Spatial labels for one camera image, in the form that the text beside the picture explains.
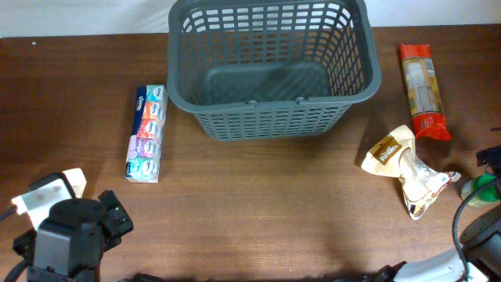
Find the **grey plastic basket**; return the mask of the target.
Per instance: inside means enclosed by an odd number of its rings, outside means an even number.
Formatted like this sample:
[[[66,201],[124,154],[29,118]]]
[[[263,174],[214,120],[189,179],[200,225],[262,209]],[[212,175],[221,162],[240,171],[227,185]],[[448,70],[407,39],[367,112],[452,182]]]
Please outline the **grey plastic basket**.
[[[168,94],[221,141],[327,132],[382,80],[363,0],[183,0],[168,27]]]

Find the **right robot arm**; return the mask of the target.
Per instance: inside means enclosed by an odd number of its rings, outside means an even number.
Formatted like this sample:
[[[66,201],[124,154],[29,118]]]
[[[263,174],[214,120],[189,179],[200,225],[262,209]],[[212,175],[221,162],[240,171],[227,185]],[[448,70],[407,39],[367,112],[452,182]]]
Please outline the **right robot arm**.
[[[463,200],[452,220],[454,249],[418,263],[406,263],[393,276],[395,281],[499,281],[500,280],[500,206],[469,224],[462,233],[458,223],[463,210],[480,195],[500,194],[500,147],[476,153],[479,166],[490,167],[492,180],[463,192]],[[424,164],[410,148],[390,146],[382,154],[368,153],[362,169],[370,174],[398,178],[409,215],[418,219],[434,201],[435,195],[460,177],[457,172],[436,172]]]

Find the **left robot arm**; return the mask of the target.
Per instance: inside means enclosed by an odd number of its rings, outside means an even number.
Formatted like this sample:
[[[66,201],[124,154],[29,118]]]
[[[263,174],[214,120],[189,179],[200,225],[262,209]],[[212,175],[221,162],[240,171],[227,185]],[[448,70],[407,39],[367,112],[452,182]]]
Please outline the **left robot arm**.
[[[99,281],[103,254],[133,231],[133,222],[116,194],[106,190],[96,200],[60,201],[37,229],[13,241],[22,258],[6,275],[17,281]]]

